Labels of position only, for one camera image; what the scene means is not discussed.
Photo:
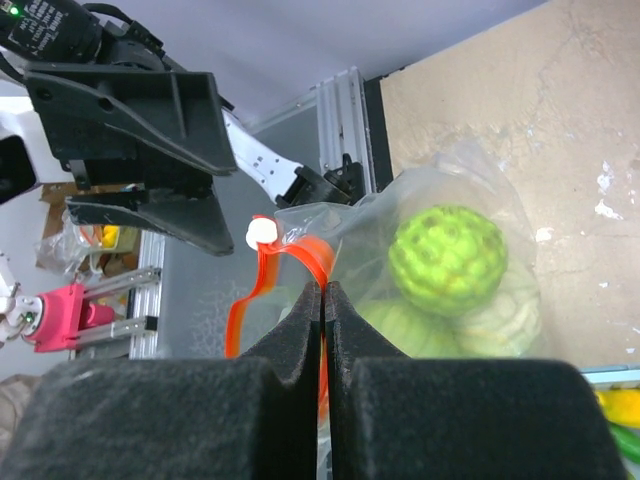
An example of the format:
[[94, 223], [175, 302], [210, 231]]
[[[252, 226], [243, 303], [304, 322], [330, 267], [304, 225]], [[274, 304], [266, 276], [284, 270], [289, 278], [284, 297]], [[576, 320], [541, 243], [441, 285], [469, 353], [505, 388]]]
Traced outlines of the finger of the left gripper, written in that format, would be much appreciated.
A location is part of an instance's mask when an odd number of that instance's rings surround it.
[[74, 224], [117, 225], [174, 237], [211, 255], [234, 251], [221, 206], [214, 196], [88, 194], [69, 196], [66, 207]]
[[157, 155], [215, 176], [237, 169], [210, 73], [33, 69], [25, 83], [61, 162]]

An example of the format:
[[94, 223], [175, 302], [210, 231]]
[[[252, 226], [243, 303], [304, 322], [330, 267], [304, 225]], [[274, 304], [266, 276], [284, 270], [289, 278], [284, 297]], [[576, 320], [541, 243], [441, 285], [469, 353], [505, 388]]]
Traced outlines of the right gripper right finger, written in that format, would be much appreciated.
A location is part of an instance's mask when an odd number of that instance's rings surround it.
[[543, 359], [414, 359], [324, 294], [337, 479], [623, 479], [595, 395]]

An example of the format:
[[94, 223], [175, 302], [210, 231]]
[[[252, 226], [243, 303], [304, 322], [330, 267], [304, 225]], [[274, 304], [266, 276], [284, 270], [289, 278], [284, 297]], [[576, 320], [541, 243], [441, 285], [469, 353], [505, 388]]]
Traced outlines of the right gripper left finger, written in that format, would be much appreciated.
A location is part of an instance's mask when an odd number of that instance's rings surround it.
[[5, 479], [312, 479], [321, 290], [234, 359], [76, 360], [46, 374]]

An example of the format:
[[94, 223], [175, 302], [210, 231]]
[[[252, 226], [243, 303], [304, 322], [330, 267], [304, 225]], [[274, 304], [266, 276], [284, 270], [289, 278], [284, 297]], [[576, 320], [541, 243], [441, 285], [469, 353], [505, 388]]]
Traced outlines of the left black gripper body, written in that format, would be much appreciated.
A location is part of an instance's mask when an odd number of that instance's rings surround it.
[[5, 1], [1, 71], [26, 91], [1, 100], [1, 186], [27, 190], [73, 179], [81, 189], [135, 183], [147, 190], [208, 190], [215, 175], [165, 156], [140, 160], [71, 160], [53, 156], [25, 75], [33, 69], [135, 69], [191, 72], [170, 59], [139, 22], [104, 4]]

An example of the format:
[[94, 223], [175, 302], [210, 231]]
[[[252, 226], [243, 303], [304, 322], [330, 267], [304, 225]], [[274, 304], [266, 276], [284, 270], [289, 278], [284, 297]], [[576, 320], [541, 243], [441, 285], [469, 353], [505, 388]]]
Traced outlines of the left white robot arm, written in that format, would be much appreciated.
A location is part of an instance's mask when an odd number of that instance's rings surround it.
[[350, 159], [325, 173], [274, 152], [245, 130], [209, 72], [190, 72], [119, 8], [75, 1], [5, 1], [1, 47], [24, 61], [2, 72], [27, 91], [33, 131], [8, 128], [1, 197], [12, 199], [54, 159], [73, 177], [65, 200], [78, 226], [118, 225], [180, 239], [213, 255], [233, 240], [214, 190], [243, 172], [278, 207], [351, 205], [362, 197]]

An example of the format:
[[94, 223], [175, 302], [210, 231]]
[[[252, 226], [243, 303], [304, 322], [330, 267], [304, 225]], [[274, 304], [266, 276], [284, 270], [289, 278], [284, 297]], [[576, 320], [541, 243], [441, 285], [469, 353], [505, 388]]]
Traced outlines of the clear orange-zip bag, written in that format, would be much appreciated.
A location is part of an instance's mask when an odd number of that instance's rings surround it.
[[498, 161], [474, 140], [352, 206], [257, 215], [245, 240], [256, 280], [229, 310], [228, 358], [254, 343], [260, 308], [287, 315], [308, 281], [338, 283], [361, 317], [414, 358], [524, 358], [542, 348], [531, 227]]

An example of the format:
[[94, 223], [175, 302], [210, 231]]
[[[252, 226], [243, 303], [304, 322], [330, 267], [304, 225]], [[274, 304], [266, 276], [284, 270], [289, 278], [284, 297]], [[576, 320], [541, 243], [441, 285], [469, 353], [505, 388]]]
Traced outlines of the green custard apple toy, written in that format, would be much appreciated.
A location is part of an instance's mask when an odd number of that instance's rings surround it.
[[373, 300], [358, 314], [391, 344], [413, 358], [459, 358], [459, 344], [447, 320], [425, 313], [401, 299]]

